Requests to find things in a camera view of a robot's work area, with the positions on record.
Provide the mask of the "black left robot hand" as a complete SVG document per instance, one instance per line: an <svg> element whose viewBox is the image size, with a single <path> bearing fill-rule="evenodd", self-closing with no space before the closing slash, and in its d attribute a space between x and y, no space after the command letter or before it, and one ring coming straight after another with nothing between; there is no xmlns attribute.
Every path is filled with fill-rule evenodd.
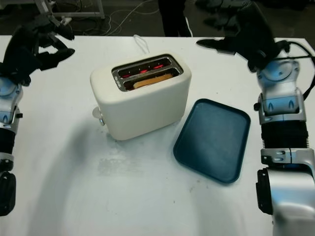
<svg viewBox="0 0 315 236"><path fill-rule="evenodd" d="M41 14L16 28L5 50L0 74L12 83L28 87L30 75L36 70L56 68L75 52L60 41L56 34L74 40L71 27L53 15Z"/></svg>

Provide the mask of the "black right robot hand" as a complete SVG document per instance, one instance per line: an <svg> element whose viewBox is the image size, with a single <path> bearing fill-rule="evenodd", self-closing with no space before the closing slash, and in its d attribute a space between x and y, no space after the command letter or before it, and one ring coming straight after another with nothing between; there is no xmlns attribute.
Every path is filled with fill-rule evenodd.
<svg viewBox="0 0 315 236"><path fill-rule="evenodd" d="M262 70L280 53L273 33L251 0L197 0L195 6L211 16L204 23L224 32L224 38L200 39L197 45L219 53L239 54L251 72Z"/></svg>

